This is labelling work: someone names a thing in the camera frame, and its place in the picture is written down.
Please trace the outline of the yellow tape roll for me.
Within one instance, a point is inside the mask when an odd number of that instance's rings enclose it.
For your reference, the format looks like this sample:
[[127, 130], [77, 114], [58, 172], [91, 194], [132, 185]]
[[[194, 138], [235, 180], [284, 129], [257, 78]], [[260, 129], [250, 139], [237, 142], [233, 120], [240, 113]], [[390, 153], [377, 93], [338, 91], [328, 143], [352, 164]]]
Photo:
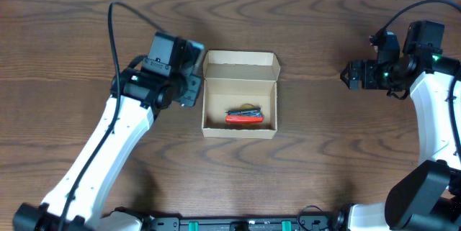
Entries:
[[239, 109], [255, 109], [256, 107], [252, 104], [242, 104]]

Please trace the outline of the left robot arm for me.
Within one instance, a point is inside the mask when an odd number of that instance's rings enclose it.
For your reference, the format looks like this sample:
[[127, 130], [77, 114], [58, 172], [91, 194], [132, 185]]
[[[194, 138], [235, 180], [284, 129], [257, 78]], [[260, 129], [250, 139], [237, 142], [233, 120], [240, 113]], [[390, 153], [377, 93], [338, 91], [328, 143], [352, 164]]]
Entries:
[[109, 192], [140, 138], [172, 102], [193, 107], [202, 79], [205, 46], [157, 32], [148, 55], [139, 55], [112, 80], [111, 96], [83, 150], [40, 206], [22, 204], [14, 230], [149, 230], [153, 217], [116, 209], [103, 216]]

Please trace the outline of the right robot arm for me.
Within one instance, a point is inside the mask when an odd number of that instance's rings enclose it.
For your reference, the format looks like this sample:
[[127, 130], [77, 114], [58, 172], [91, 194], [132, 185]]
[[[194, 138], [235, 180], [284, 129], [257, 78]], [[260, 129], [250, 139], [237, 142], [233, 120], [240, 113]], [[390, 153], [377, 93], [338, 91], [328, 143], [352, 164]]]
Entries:
[[416, 110], [419, 162], [384, 202], [355, 204], [344, 230], [460, 229], [460, 62], [442, 54], [444, 25], [412, 22], [406, 40], [386, 29], [370, 36], [374, 60], [353, 60], [340, 74], [351, 89], [410, 98]]

